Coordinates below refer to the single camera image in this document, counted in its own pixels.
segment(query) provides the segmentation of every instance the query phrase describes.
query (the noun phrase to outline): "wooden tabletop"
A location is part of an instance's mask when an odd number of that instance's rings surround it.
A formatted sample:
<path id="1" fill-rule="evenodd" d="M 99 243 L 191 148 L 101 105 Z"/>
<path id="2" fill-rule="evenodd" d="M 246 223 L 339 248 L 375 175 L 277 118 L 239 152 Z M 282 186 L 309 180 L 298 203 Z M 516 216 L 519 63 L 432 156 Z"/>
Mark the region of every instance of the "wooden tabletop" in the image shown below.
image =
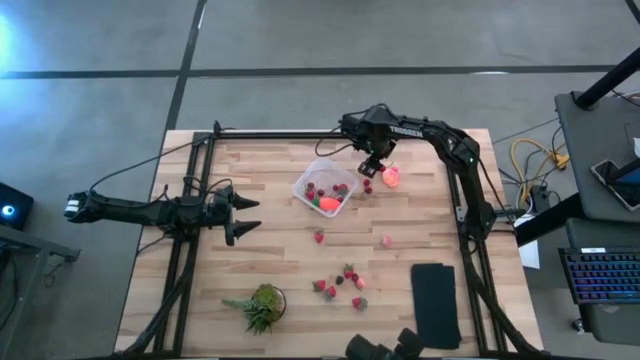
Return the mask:
<path id="1" fill-rule="evenodd" d="M 481 157 L 503 196 L 489 132 L 467 132 L 480 143 Z M 192 135 L 193 131 L 168 132 L 164 151 L 190 142 Z M 327 152 L 343 144 L 342 140 L 327 140 L 320 150 Z M 235 211 L 234 216 L 261 220 L 262 225 L 240 238 L 235 247 L 225 245 L 221 229 L 203 229 L 182 355 L 344 356 L 356 333 L 393 349 L 403 328 L 416 328 L 409 276 L 411 265 L 416 263 L 454 266 L 462 335 L 459 349 L 425 349 L 422 356 L 477 355 L 446 171 L 433 147 L 424 141 L 400 141 L 389 159 L 400 170 L 400 185 L 390 189 L 376 177 L 373 194 L 358 192 L 330 219 L 292 195 L 292 185 L 316 159 L 314 145 L 315 141 L 308 140 L 216 141 L 210 183 L 231 178 L 240 195 L 260 201 L 260 206 Z M 164 184 L 169 185 L 170 196 L 181 194 L 188 156 L 189 147 L 161 159 L 154 197 Z M 364 158 L 363 153 L 351 149 L 331 157 L 354 174 Z M 485 197 L 495 203 L 484 176 L 481 179 Z M 317 228 L 325 231 L 321 245 L 313 239 Z M 390 248 L 380 245 L 383 235 L 392 237 Z M 159 230 L 145 228 L 140 246 L 160 236 Z M 514 237 L 493 233 L 487 247 L 500 305 L 528 341 L 542 348 Z M 158 309 L 170 250 L 171 240 L 166 240 L 138 256 L 116 350 L 130 345 Z M 313 292 L 311 283 L 324 279 L 333 284 L 345 263 L 355 264 L 367 287 L 358 291 L 347 281 L 337 286 L 335 300 L 326 303 Z M 287 310 L 272 334 L 254 336 L 245 332 L 247 323 L 242 314 L 223 306 L 221 299 L 249 298 L 262 283 L 284 291 Z M 352 308 L 351 299 L 356 296 L 368 299 L 365 312 Z M 488 311 L 483 310 L 489 344 L 493 345 Z M 168 339 L 173 339 L 175 313 L 169 322 Z"/>

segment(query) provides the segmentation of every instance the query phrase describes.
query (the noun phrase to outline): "gray floor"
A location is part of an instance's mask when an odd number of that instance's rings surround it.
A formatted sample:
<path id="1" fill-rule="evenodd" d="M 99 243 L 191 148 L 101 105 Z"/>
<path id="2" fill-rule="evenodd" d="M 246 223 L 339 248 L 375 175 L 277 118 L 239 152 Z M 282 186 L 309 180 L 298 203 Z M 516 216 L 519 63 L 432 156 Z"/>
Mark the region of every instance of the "gray floor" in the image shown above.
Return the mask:
<path id="1" fill-rule="evenodd" d="M 195 5 L 4 1 L 0 71 L 179 69 Z M 639 31 L 622 0 L 209 0 L 192 68 L 608 65 L 638 46 Z M 497 140 L 555 118 L 555 94 L 585 89 L 600 76 L 191 79 L 177 128 L 208 129 L 213 120 L 238 128 L 328 128 L 342 113 L 386 102 L 398 113 L 489 128 Z M 55 286 L 39 289 L 15 358 L 83 358 L 112 350 L 140 228 L 106 221 L 72 225 L 62 209 L 70 192 L 157 154 L 175 84 L 173 78 L 0 80 L 0 151 L 11 154 L 0 161 L 0 182 L 35 197 L 27 231 L 82 248 Z M 638 84 L 634 77 L 620 89 Z M 552 122 L 525 135 L 547 144 L 557 127 Z M 511 140 L 495 148 L 500 166 L 514 173 Z M 529 151 L 519 148 L 518 160 Z M 143 200 L 153 171 L 149 164 L 99 191 Z M 570 170 L 548 181 L 562 197 L 575 192 Z M 513 202 L 515 189 L 505 186 Z M 527 270 L 527 277 L 545 348 L 637 358 L 637 348 L 601 344 L 568 327 L 577 309 L 554 273 L 554 249 L 566 237 L 556 232 L 544 240 L 543 270 Z"/>

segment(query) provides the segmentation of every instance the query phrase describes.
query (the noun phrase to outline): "clear plastic container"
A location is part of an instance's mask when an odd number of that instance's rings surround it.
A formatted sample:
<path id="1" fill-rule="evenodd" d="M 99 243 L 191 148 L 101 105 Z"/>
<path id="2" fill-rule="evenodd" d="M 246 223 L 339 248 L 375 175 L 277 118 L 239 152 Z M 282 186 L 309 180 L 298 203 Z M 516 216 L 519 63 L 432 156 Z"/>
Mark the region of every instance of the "clear plastic container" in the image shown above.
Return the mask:
<path id="1" fill-rule="evenodd" d="M 337 192 L 333 191 L 333 185 L 340 184 L 347 185 L 349 193 L 342 196 L 343 201 L 338 209 L 335 211 L 324 211 L 320 209 L 320 207 L 313 205 L 313 203 L 305 196 L 307 184 L 310 182 L 314 184 L 316 191 L 319 189 L 324 190 L 325 196 L 333 198 L 338 197 L 339 195 Z M 340 210 L 344 207 L 344 204 L 346 204 L 351 197 L 351 194 L 353 194 L 353 192 L 358 188 L 358 183 L 359 181 L 357 177 L 341 168 L 335 162 L 329 159 L 320 158 L 314 160 L 304 174 L 302 174 L 298 181 L 293 185 L 293 195 L 302 200 L 305 204 L 314 208 L 320 214 L 331 218 L 338 215 Z"/>

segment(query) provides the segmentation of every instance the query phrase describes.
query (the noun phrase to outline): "phone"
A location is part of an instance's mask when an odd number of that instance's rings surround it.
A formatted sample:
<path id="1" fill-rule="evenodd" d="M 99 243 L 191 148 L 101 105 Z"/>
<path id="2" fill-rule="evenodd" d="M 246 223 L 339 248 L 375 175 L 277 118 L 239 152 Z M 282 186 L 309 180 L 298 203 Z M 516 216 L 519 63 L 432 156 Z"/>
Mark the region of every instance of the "phone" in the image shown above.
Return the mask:
<path id="1" fill-rule="evenodd" d="M 626 174 L 622 175 L 620 167 L 611 160 L 604 160 L 591 167 L 591 173 L 629 211 L 640 208 L 640 185 L 633 181 L 638 172 L 638 169 L 633 172 L 625 171 Z"/>

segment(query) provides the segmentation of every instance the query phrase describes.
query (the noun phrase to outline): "keyboard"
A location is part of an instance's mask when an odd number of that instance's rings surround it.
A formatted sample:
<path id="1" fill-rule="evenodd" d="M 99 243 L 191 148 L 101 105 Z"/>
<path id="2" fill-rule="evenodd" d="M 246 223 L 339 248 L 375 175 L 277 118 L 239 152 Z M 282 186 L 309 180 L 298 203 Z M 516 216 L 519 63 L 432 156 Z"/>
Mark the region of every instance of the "keyboard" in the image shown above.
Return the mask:
<path id="1" fill-rule="evenodd" d="M 640 304 L 640 247 L 558 252 L 574 303 Z"/>

